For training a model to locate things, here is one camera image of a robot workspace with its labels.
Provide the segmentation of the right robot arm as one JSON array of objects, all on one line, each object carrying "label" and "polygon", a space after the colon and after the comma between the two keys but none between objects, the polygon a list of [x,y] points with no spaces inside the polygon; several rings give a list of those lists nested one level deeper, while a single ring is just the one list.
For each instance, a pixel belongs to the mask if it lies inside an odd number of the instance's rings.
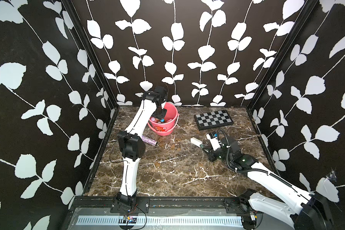
[{"label": "right robot arm", "polygon": [[248,189],[240,196],[245,211],[259,211],[282,221],[295,230],[331,230],[334,225],[327,198],[311,194],[281,178],[249,154],[243,154],[238,142],[228,136],[207,134],[211,147],[206,150],[210,161],[223,160],[235,173],[259,183],[274,194],[272,199]]}]

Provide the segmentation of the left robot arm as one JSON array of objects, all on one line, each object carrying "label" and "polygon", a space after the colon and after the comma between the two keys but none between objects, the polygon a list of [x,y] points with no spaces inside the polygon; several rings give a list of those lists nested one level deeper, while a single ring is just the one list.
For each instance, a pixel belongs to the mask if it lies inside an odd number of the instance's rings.
[{"label": "left robot arm", "polygon": [[146,145],[142,140],[143,132],[151,117],[163,118],[168,91],[157,86],[153,91],[146,91],[140,107],[129,126],[118,132],[117,139],[122,153],[123,178],[116,200],[127,209],[133,209],[137,202],[137,173],[139,162],[145,153]]}]

